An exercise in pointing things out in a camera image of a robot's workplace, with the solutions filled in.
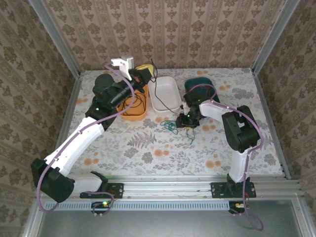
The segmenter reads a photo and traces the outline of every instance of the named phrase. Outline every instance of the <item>white cable clip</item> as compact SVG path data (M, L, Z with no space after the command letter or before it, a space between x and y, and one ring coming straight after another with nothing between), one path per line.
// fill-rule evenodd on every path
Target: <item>white cable clip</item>
M59 160L58 157L54 157L54 160L55 160L55 161L58 161L58 160Z
M134 58L132 56L122 56L121 58L111 59L113 66L119 66L120 72L129 80L132 80L128 70L134 68Z

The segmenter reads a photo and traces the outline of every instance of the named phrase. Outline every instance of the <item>metal base plate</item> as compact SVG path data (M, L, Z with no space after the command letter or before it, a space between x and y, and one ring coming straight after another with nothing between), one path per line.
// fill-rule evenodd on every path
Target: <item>metal base plate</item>
M212 198L242 198L242 190L238 190L232 194L229 192L226 182L211 183L211 192ZM249 198L257 197L255 185L252 182L246 183L245 192Z

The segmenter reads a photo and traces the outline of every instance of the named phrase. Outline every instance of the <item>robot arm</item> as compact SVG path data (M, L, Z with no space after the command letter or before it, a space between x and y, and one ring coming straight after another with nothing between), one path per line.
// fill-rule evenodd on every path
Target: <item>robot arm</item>
M257 145L259 134L245 118L240 117L236 112L231 112L227 107L220 106L214 101L202 102L199 105L199 109L202 116L215 119L224 125L227 142L233 149L229 176L235 183L242 182L248 151L251 147ZM247 106L241 106L238 110L246 113L254 120ZM239 127L238 122L244 123L244 126Z
M244 171L248 169L246 167L248 151L256 147L260 139L256 128L245 117L240 116L239 113L232 112L229 107L214 100L210 101L209 98L205 98L205 101L201 102L199 98L196 98L190 92L184 96L184 99L190 110L188 113L179 115L176 120L177 127L195 128L199 126L199 121L204 117L221 122L224 126L227 142L233 149L228 182L232 186L240 186L244 181ZM240 106L237 110L255 121L247 106Z
M152 65L142 65L134 69L132 57L112 59L112 64L120 67L122 74L130 80L130 85L134 90L144 92L143 87L153 75ZM97 173L85 177L80 176L77 179L71 179L67 176L84 150L107 130L115 117L101 123L96 122L116 114L117 107L131 96L131 89L124 81L116 83L111 75L102 74L95 80L93 93L95 96L92 105L85 113L86 117L78 128L52 154L44 160L35 159L31 165L34 184L37 186L42 173L52 163L43 177L40 190L56 202L65 201L71 194L97 191L105 180ZM84 127L92 123L96 124L83 130Z

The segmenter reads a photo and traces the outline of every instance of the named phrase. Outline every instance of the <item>aluminum frame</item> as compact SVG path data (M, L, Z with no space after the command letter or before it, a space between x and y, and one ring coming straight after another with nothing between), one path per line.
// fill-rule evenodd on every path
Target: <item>aluminum frame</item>
M65 201L55 211L92 211L94 200ZM55 201L46 201L45 209L51 209ZM111 211L228 211L229 201L128 201L119 200L113 203Z
M56 142L55 149L57 149L61 144L63 144L63 142L68 137L69 127L70 127L71 121L73 119L73 114L75 111L76 102L77 102L78 95L79 95L79 92L81 89L81 83L82 83L82 79L83 79L84 75L85 75L85 73L82 73L80 75L80 77L78 78L78 80L76 80L74 83L74 87L73 87L73 90L72 90L70 98L69 98L65 117L64 117L63 123L62 123L61 128L60 128L60 133L59 133L59 136L58 136L58 139Z
M127 177L118 176L110 179L110 182L124 183L123 199L118 199L117 202L148 202L148 201L230 201L241 200L241 198L222 198L213 199L210 191L211 182L224 182L225 176L189 176L189 177L161 177L161 176L146 176L146 177ZM301 228L303 236L311 237L312 231L305 231L302 228L310 226L309 230L313 230L313 223L308 221L308 209L303 209L301 206L304 201L301 200L303 192L300 188L298 180L287 180L280 176L252 176L251 181L256 187L257 198L252 198L251 201L264 200L291 200L293 207L296 209L296 216ZM104 199L81 199L79 197L70 197L67 202L77 201L104 201ZM51 198L45 196L42 202L51 201ZM37 207L35 201L23 237L34 237L40 230L40 224L43 218L43 212Z
M277 131L276 131L276 128L274 126L274 123L273 123L273 120L272 120L272 117L271 117L271 114L270 114L270 110L269 110L269 107L268 107L268 104L267 104L267 100L266 100L265 95L263 93L263 89L261 87L258 75L256 73L253 73L253 77L254 77L254 81L255 81L255 84L256 84L256 87L257 87L259 98L260 98L260 101L261 101L261 104L262 104L262 107L263 107L263 111L264 111L265 116L266 116L267 121L268 121L268 126L269 126L269 129L270 129L270 133L271 133L271 137L272 137L273 143L274 143L275 148L276 148L277 156L278 156L279 161L280 161L280 163L282 165L283 172L284 172L286 178L287 179L291 179L291 174L290 174L290 171L289 171L288 166L286 164L286 160L285 160L282 148L281 148L281 144L280 144L280 141L279 141L279 139L277 137Z
M292 205L302 235L304 237L315 237L316 229L306 201L297 197L296 199L292 200Z
M266 39L255 63L252 66L253 72L259 74L268 56L270 55L273 47L275 46L278 38L283 32L286 24L291 18L295 8L297 7L299 0L287 0L282 8L280 15L278 16L275 24L273 25L268 38Z
M29 0L29 2L34 8L36 14L39 16L40 21L42 22L49 36L51 37L54 44L56 45L59 53L65 60L65 63L67 64L74 78L78 80L79 74L80 74L79 66L77 62L75 61L75 59L73 58L63 38L61 37L61 34L59 33L57 27L55 26L44 3L42 2L42 0Z

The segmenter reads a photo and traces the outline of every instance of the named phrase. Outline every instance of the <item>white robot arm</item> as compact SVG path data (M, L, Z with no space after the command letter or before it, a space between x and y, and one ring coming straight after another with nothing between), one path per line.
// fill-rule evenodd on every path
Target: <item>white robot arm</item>
M107 179L96 172L71 178L69 172L84 150L112 124L118 114L117 107L131 96L131 89L144 92L143 87L153 76L152 65L134 68L132 57L111 61L113 66L119 66L129 83L123 80L116 83L109 74L97 77L92 105L78 128L44 160L37 158L32 162L32 175L35 185L38 186L38 194L40 188L56 202L63 202L70 195L94 192L107 185Z
M222 115L231 112L231 110L223 108L223 106L219 106L216 102L211 102L209 100L202 102L199 105L199 109L203 116L210 117L221 123L223 123ZM235 183L243 181L248 150L250 150L250 148L246 149L243 153L233 150L232 165L229 171L229 176Z

